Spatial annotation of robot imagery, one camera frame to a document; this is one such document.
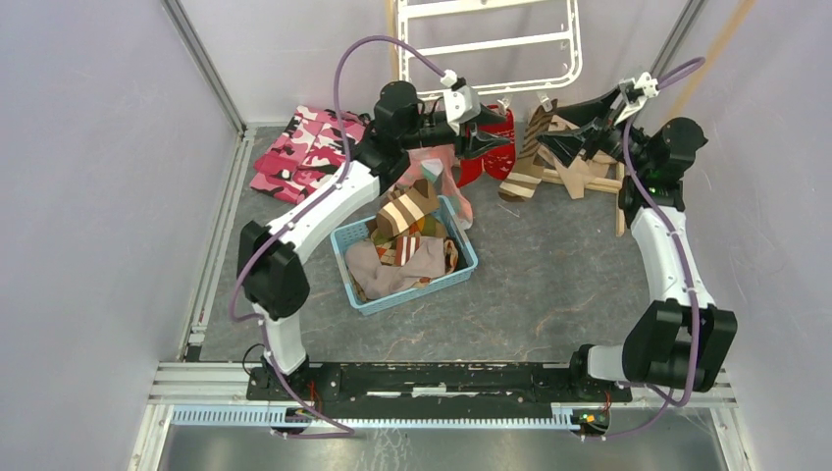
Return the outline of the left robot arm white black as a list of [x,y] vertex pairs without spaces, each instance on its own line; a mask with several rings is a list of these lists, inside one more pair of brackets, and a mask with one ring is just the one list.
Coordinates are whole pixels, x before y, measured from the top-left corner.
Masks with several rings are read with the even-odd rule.
[[346,144],[347,159],[331,179],[282,217],[243,227],[234,291],[252,303],[273,371],[270,385],[282,398],[297,399],[308,387],[298,312],[310,292],[303,266],[311,253],[399,180],[411,150],[448,145],[460,158],[475,158],[505,144],[485,130],[504,120],[463,81],[443,92],[439,111],[424,104],[412,83],[393,81],[382,88],[361,139]]

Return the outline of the red sock white stars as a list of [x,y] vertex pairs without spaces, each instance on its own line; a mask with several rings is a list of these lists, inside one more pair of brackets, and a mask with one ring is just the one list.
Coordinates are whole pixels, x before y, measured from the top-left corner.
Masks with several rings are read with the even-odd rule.
[[483,169],[492,178],[504,181],[511,173],[516,162],[515,150],[515,125],[513,112],[502,105],[490,105],[490,109],[496,110],[504,121],[499,124],[486,125],[483,129],[493,135],[504,137],[507,144],[491,149],[483,157]]

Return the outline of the red sock white trim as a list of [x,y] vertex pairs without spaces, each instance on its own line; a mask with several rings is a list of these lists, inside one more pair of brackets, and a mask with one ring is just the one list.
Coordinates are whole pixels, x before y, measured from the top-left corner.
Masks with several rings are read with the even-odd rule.
[[474,182],[482,175],[484,172],[483,160],[483,157],[476,157],[458,161],[459,176],[455,181],[458,188]]

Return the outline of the white clip hanger frame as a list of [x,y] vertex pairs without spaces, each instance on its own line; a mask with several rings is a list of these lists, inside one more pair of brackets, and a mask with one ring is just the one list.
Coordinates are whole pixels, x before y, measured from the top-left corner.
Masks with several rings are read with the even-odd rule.
[[441,69],[455,69],[482,97],[547,102],[583,72],[576,1],[395,1],[390,28]]

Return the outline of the brown striped sock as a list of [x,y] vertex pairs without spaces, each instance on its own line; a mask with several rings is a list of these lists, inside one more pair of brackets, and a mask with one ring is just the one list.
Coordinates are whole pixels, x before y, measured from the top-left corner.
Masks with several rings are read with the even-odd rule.
[[522,147],[507,178],[499,185],[498,195],[508,202],[522,202],[531,199],[544,173],[543,160],[538,156],[538,136],[548,131],[557,100],[547,102],[549,108],[539,105],[531,114],[523,134]]
[[415,181],[381,207],[376,215],[377,229],[384,237],[399,236],[439,208],[440,201],[434,185],[425,179]]

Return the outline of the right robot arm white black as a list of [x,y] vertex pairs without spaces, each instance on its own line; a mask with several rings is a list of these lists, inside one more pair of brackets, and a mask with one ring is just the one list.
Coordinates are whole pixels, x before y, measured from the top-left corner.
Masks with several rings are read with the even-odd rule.
[[633,127],[619,90],[554,109],[537,140],[545,156],[574,164],[604,154],[627,170],[618,192],[626,228],[639,246],[651,303],[620,345],[584,345],[566,375],[569,392],[591,400],[608,382],[705,393],[737,334],[730,310],[704,286],[687,240],[683,177],[708,140],[690,118],[656,133]]

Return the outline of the pink sock green patches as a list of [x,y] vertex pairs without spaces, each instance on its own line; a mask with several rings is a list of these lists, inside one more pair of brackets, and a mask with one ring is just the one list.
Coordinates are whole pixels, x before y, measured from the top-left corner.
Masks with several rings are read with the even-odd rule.
[[448,145],[408,150],[409,166],[396,182],[397,186],[408,187],[418,180],[438,184],[441,193],[450,197],[457,186],[452,169],[456,163],[453,147]]

